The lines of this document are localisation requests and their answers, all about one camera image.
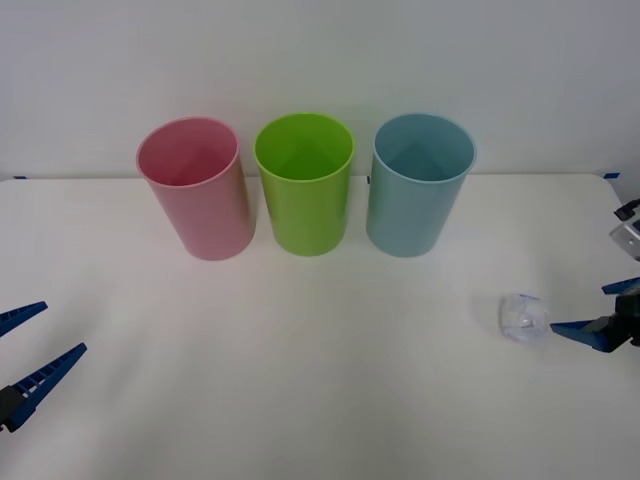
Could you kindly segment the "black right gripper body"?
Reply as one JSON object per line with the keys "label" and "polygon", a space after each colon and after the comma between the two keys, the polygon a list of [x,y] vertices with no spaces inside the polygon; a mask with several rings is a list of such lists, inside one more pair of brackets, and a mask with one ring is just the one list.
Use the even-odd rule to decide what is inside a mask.
{"label": "black right gripper body", "polygon": [[619,295],[616,298],[616,328],[634,347],[639,346],[639,312],[640,299],[638,294]]}

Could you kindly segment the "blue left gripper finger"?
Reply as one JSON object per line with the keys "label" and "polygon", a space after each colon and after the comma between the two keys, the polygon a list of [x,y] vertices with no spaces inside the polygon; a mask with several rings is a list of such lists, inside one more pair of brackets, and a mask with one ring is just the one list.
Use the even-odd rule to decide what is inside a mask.
{"label": "blue left gripper finger", "polygon": [[17,383],[3,387],[1,429],[13,433],[22,427],[86,351],[86,344],[80,343]]}
{"label": "blue left gripper finger", "polygon": [[45,311],[48,305],[44,301],[22,306],[0,314],[0,336],[8,334],[29,319]]}

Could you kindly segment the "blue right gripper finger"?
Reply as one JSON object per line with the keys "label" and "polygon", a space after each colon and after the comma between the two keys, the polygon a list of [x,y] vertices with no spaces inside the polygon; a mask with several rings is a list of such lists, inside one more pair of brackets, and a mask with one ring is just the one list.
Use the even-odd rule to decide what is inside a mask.
{"label": "blue right gripper finger", "polygon": [[604,285],[601,287],[601,290],[605,295],[621,295],[637,287],[639,283],[640,283],[640,277],[634,277],[634,278]]}
{"label": "blue right gripper finger", "polygon": [[611,353],[621,346],[621,332],[608,316],[586,321],[551,323],[550,328],[557,335],[599,352]]}

